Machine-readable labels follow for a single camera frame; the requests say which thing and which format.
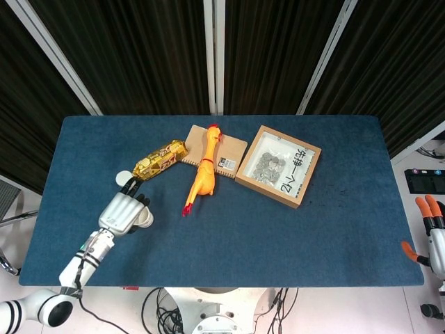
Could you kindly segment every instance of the spiral notebook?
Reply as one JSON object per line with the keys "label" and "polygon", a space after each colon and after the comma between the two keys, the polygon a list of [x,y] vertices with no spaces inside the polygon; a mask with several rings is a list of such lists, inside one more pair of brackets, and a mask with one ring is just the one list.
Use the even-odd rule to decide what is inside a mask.
{"label": "spiral notebook", "polygon": [[[186,139],[188,154],[181,160],[186,164],[198,166],[207,146],[207,129],[193,125]],[[235,178],[236,172],[248,144],[237,138],[222,134],[221,142],[215,148],[213,165],[217,174]]]}

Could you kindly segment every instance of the robotic hand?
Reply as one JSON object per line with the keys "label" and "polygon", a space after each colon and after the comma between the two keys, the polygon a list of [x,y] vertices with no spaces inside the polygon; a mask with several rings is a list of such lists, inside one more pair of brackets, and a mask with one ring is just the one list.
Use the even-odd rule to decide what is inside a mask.
{"label": "robotic hand", "polygon": [[41,289],[25,298],[0,303],[0,334],[16,333],[28,319],[50,327],[68,319],[74,303],[82,297],[82,287],[114,246],[113,239],[153,223],[149,199],[143,194],[134,198],[141,184],[131,178],[110,201],[99,217],[100,229],[90,235],[59,275],[59,293]]}
{"label": "robotic hand", "polygon": [[[445,223],[443,217],[445,205],[437,202],[431,195],[425,196],[425,199],[426,202],[421,197],[416,198],[416,204],[422,213],[428,236],[429,257],[417,255],[406,241],[402,241],[402,249],[408,258],[430,267],[431,271],[442,280],[443,285],[439,288],[439,295],[443,312],[445,311]],[[431,304],[423,304],[421,311],[426,317],[444,318],[439,309]]]}

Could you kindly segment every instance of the blue table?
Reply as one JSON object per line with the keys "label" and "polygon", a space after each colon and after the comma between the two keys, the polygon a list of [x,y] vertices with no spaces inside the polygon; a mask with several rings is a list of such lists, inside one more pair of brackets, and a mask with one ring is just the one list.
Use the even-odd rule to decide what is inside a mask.
{"label": "blue table", "polygon": [[154,224],[116,239],[96,286],[352,287],[421,285],[400,248],[412,242],[377,118],[368,116],[79,116],[65,119],[20,276],[58,275],[119,191],[116,173],[217,122],[251,143],[260,125],[322,148],[302,205],[292,209],[227,177],[181,210],[196,168],[175,164],[144,183]]}

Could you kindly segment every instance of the yellow rubber chicken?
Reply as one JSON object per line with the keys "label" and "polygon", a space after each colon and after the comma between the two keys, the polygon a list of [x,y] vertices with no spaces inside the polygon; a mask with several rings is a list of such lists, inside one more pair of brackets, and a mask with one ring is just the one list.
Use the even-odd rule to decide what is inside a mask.
{"label": "yellow rubber chicken", "polygon": [[212,124],[207,129],[206,153],[197,168],[195,181],[190,189],[186,205],[182,210],[183,217],[191,213],[196,195],[213,195],[213,189],[215,188],[213,153],[215,152],[216,144],[221,140],[221,135],[221,130],[217,124]]}

